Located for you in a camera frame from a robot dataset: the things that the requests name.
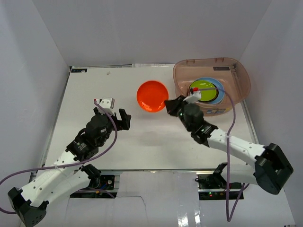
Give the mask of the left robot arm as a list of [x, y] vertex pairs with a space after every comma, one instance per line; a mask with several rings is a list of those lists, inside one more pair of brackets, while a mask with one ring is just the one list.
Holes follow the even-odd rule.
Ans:
[[131, 116], [119, 109], [110, 118], [94, 108], [95, 115], [54, 162], [32, 182], [8, 192], [10, 204], [26, 227], [37, 225], [47, 213], [47, 206], [87, 187], [99, 186], [101, 171], [88, 163], [98, 153], [113, 131], [130, 129]]

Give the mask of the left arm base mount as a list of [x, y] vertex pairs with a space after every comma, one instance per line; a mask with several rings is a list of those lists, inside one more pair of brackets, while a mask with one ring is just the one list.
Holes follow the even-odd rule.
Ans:
[[114, 199], [117, 192], [115, 190], [115, 176], [101, 175], [92, 179], [86, 188], [83, 188], [70, 195], [70, 198], [83, 199]]

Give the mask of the blue white porcelain plate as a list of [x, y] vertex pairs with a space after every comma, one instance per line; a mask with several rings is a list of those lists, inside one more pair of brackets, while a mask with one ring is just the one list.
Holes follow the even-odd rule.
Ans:
[[201, 103], [211, 103], [215, 101], [219, 96], [219, 91], [216, 86], [201, 88], [200, 91], [201, 91], [201, 99], [199, 100], [199, 102]]

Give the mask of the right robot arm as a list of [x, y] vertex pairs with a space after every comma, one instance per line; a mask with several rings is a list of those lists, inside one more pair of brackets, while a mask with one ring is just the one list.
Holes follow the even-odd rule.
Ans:
[[245, 162], [244, 165], [228, 166], [221, 163], [205, 179], [196, 179], [202, 185], [226, 188], [230, 183], [247, 183], [260, 186], [264, 191], [277, 195], [294, 172], [281, 148], [270, 143], [268, 146], [251, 143], [226, 132], [204, 120], [200, 108], [179, 96], [164, 102], [167, 113], [178, 117], [198, 144], [230, 154]]

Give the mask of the lime green plate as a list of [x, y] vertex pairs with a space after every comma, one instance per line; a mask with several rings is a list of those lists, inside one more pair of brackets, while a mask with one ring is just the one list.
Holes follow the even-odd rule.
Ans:
[[199, 99], [200, 102], [211, 102], [217, 97], [217, 91], [213, 83], [206, 81], [206, 80], [197, 80], [194, 81], [190, 88], [198, 88], [202, 89], [201, 98]]

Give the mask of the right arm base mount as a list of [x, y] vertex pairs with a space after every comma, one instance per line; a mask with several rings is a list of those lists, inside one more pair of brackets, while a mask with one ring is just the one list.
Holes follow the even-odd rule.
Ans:
[[195, 182], [198, 186], [200, 201], [220, 201], [226, 200], [226, 180], [221, 176], [227, 163], [221, 163], [210, 174], [198, 174]]

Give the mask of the orange plate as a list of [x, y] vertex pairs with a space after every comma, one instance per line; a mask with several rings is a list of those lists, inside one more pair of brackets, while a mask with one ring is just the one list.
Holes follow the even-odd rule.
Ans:
[[164, 101], [168, 100], [169, 92], [165, 85], [156, 80], [142, 83], [136, 94], [138, 105], [145, 111], [156, 113], [164, 107]]

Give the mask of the light blue plate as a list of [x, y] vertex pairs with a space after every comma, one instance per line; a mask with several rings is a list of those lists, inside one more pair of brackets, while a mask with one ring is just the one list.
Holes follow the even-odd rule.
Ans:
[[210, 77], [202, 77], [202, 78], [198, 78], [196, 79], [195, 81], [197, 80], [206, 80], [206, 81], [209, 81], [211, 83], [214, 84], [214, 86], [216, 86], [218, 88], [218, 91], [219, 91], [219, 96], [218, 98], [211, 102], [211, 103], [206, 103], [206, 104], [212, 104], [212, 105], [215, 105], [215, 104], [219, 104], [223, 101], [223, 98], [224, 98], [224, 87], [222, 85], [222, 83], [214, 78], [210, 78]]

